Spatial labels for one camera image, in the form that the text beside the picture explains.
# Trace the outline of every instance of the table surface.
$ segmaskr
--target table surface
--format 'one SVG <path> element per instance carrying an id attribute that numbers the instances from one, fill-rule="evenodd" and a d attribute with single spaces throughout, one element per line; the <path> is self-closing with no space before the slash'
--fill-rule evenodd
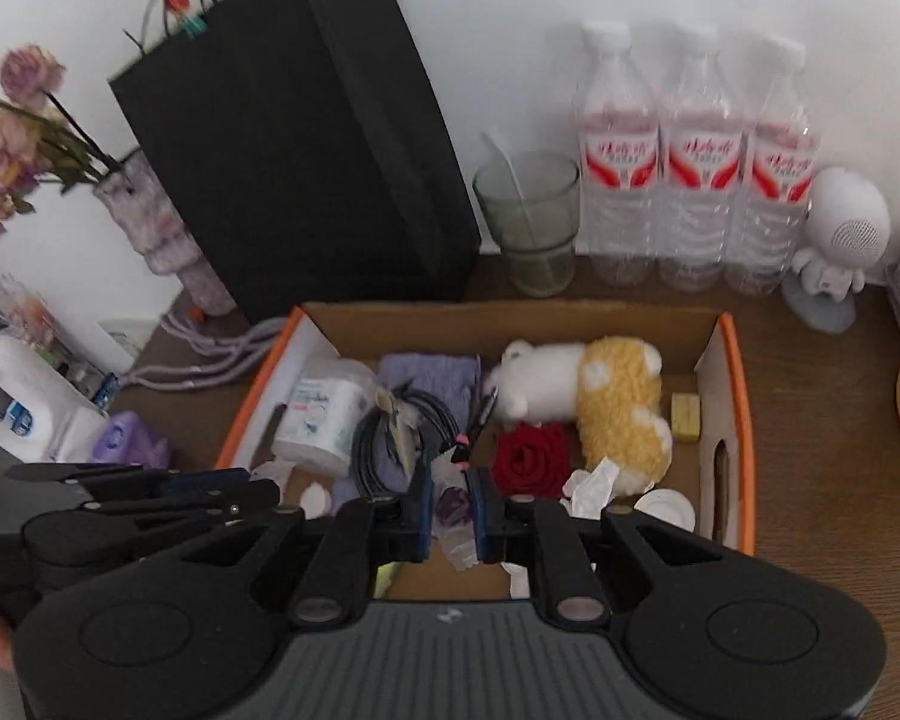
<path id="1" fill-rule="evenodd" d="M 481 258 L 466 298 L 518 298 L 498 258 Z M 887 669 L 866 717 L 900 720 L 900 429 L 895 381 L 900 333 L 884 290 L 858 298 L 845 335 L 823 336 L 794 317 L 779 293 L 749 299 L 717 288 L 683 295 L 653 281 L 631 289 L 599 281 L 588 262 L 562 298 L 703 305 L 733 314 L 754 416 L 757 554 L 850 593 L 879 619 Z M 215 320 L 221 332 L 240 317 Z M 147 362 L 192 362 L 164 333 Z M 248 378 L 201 394 L 131 389 L 116 408 L 136 410 L 179 448 L 181 467 L 207 467 L 250 386 Z"/>

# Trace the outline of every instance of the red rose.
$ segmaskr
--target red rose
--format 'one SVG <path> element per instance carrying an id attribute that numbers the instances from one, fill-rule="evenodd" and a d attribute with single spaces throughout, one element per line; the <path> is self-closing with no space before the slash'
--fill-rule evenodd
<path id="1" fill-rule="evenodd" d="M 504 433 L 490 471 L 501 495 L 561 498 L 570 478 L 570 453 L 562 424 L 541 427 L 521 424 Z"/>

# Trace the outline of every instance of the shopping bag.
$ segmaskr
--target shopping bag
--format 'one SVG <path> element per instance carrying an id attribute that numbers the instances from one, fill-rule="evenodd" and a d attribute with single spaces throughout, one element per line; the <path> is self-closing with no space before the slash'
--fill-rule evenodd
<path id="1" fill-rule="evenodd" d="M 479 233 L 396 0 L 220 0 L 111 80 L 251 320 L 457 299 Z"/>

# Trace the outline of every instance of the cardboard box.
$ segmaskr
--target cardboard box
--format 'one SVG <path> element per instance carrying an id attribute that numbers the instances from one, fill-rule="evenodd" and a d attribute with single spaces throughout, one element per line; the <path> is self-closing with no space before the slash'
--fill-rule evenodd
<path id="1" fill-rule="evenodd" d="M 753 554 L 756 469 L 743 363 L 732 317 L 711 309 L 601 300 L 308 304 L 290 317 L 254 381 L 218 467 L 250 467 L 258 445 L 267 443 L 265 427 L 274 421 L 275 404 L 289 397 L 306 356 L 325 353 L 323 338 L 341 356 L 371 366 L 385 354 L 420 352 L 479 355 L 490 370 L 516 338 L 540 344 L 603 336 L 635 336 L 660 350 L 665 415 L 673 392 L 701 396 L 701 440 L 674 445 L 674 461 L 660 487 L 675 488 L 690 499 L 698 533 Z M 492 457 L 492 446 L 482 447 L 480 455 Z M 293 475 L 290 496 L 316 478 Z M 434 546 L 429 562 L 401 570 L 388 597 L 500 598 L 508 585 L 499 566 L 456 572 Z"/>

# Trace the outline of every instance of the screw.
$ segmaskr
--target screw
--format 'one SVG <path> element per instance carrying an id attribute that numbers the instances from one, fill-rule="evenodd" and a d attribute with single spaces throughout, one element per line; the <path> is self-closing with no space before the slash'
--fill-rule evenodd
<path id="1" fill-rule="evenodd" d="M 304 598 L 296 605 L 296 616 L 304 622 L 333 622 L 343 614 L 343 608 L 332 598 Z"/>
<path id="2" fill-rule="evenodd" d="M 593 622 L 604 613 L 604 605 L 588 595 L 571 595 L 557 604 L 557 614 L 570 622 Z"/>

